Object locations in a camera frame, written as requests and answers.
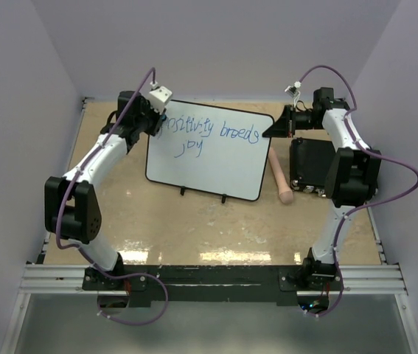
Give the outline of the white whiteboard black frame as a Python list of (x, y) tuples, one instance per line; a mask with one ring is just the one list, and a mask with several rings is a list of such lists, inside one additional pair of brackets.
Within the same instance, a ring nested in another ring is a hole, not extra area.
[(271, 145), (269, 114), (173, 100), (148, 139), (149, 181), (256, 201)]

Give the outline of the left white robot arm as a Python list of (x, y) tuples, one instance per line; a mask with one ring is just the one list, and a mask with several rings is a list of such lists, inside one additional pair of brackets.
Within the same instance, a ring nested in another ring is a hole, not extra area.
[(102, 213), (97, 188), (108, 173), (139, 141), (141, 134), (155, 136), (165, 119), (173, 93), (164, 86), (147, 95), (122, 91), (117, 109), (110, 113), (97, 141), (75, 167), (44, 185), (44, 221), (59, 249), (76, 249), (96, 270), (100, 282), (118, 289), (125, 282), (120, 253), (101, 232)]

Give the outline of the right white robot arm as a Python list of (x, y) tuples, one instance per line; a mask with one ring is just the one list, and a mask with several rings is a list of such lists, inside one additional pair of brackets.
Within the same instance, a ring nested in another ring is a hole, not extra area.
[(286, 105), (282, 115), (263, 132), (266, 138), (294, 135), (297, 130), (325, 130), (335, 154), (324, 182), (330, 200), (330, 219), (320, 238), (310, 248), (302, 266), (286, 279), (295, 288), (319, 289), (340, 282), (339, 252), (355, 212), (363, 209), (377, 189), (381, 154), (362, 142), (349, 122), (349, 104), (334, 97), (332, 88), (321, 87), (313, 93), (310, 110), (296, 112)]

